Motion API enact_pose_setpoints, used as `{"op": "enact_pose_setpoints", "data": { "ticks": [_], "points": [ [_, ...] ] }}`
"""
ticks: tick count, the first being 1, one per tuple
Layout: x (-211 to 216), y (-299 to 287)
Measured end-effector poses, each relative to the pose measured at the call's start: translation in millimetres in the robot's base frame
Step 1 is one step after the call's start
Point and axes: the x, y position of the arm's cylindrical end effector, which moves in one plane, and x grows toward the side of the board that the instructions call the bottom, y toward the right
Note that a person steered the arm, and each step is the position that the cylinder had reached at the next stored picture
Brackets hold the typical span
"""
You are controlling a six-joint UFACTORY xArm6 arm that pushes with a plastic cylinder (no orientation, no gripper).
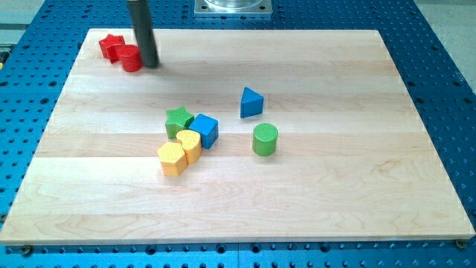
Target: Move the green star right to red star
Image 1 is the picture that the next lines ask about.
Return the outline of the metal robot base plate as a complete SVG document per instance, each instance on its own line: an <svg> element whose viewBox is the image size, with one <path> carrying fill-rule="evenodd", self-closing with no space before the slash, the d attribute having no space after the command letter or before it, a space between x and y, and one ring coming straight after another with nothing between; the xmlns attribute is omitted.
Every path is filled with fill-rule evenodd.
<svg viewBox="0 0 476 268"><path fill-rule="evenodd" d="M272 0L194 0L196 16L267 16L273 14Z"/></svg>

